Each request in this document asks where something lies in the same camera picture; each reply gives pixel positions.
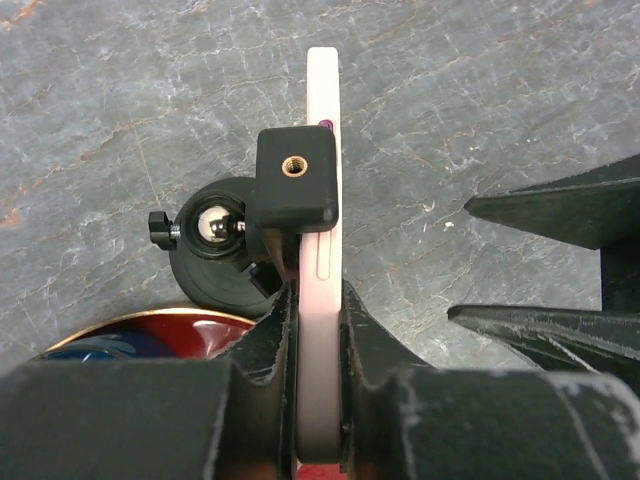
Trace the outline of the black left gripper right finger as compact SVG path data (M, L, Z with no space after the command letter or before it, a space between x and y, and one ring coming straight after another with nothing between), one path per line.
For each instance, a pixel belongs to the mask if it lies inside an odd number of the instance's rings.
M578 371L443 370L343 288L345 455L352 479L635 479L639 399Z

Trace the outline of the black phone stand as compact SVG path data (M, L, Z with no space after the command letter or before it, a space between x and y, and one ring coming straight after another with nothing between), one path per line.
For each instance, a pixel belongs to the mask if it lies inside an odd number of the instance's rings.
M297 277L303 236L328 232L338 220L338 149L323 120L261 131L254 176L206 185L174 219L150 212L148 230L192 302L258 318Z

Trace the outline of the phone with pink case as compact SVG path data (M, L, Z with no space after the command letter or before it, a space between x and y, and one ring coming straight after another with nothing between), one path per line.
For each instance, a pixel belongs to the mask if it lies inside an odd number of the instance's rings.
M307 52L307 122L335 137L337 189L342 189L338 51ZM339 315L342 305L342 223L302 236L298 306L296 455L303 464L336 464L341 456Z

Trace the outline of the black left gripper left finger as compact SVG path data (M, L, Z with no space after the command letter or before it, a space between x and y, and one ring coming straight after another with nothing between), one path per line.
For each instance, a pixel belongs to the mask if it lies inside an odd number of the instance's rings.
M1 379L5 479L292 479L298 297L208 360L31 360Z

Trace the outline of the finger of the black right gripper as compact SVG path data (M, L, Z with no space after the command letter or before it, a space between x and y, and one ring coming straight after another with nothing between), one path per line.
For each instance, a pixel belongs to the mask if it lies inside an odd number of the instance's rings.
M639 316L528 306L458 305L448 319L545 370L636 373Z
M472 216L597 250L639 235L639 156L547 183L477 195Z

